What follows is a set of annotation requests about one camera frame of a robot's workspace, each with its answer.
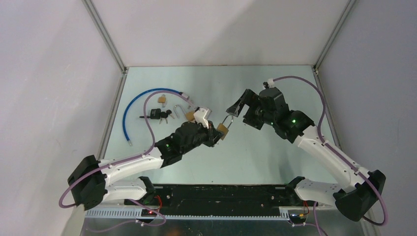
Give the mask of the large brass padlock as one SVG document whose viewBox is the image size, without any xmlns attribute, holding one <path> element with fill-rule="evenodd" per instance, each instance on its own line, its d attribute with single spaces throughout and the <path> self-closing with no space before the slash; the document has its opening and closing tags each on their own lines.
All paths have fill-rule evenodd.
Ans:
<svg viewBox="0 0 417 236">
<path fill-rule="evenodd" d="M 221 140 L 224 140 L 226 135 L 229 132 L 230 126 L 234 121 L 234 117 L 232 115 L 227 115 L 221 123 L 219 123 L 217 130 L 222 133 Z"/>
</svg>

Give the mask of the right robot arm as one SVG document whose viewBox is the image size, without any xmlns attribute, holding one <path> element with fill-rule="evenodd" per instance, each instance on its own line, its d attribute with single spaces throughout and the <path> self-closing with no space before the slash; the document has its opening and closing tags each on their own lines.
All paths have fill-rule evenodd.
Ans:
<svg viewBox="0 0 417 236">
<path fill-rule="evenodd" d="M 304 200 L 315 201 L 336 207 L 352 221 L 365 218 L 382 194 L 386 176 L 381 171 L 369 171 L 326 140 L 305 113 L 289 109 L 277 88 L 266 88 L 259 94 L 246 89 L 226 112 L 238 117 L 245 105 L 249 107 L 243 116 L 245 124 L 258 130 L 270 125 L 279 137 L 315 157 L 337 181 L 330 184 L 304 177 L 294 179 L 294 187 L 286 192 L 288 203 L 298 206 Z"/>
</svg>

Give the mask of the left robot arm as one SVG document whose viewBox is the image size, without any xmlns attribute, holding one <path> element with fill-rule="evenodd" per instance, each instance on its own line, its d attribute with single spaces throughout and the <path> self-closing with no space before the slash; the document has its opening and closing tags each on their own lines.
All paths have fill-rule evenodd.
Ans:
<svg viewBox="0 0 417 236">
<path fill-rule="evenodd" d="M 139 200 L 149 205 L 155 200 L 155 190 L 149 178 L 139 177 L 133 182 L 125 178 L 173 165 L 200 145 L 215 146 L 224 135 L 212 122 L 208 127 L 185 122 L 144 154 L 110 162 L 100 162 L 94 155 L 87 156 L 67 179 L 74 206 L 83 205 L 85 210 L 89 210 L 102 202 L 122 199 Z"/>
</svg>

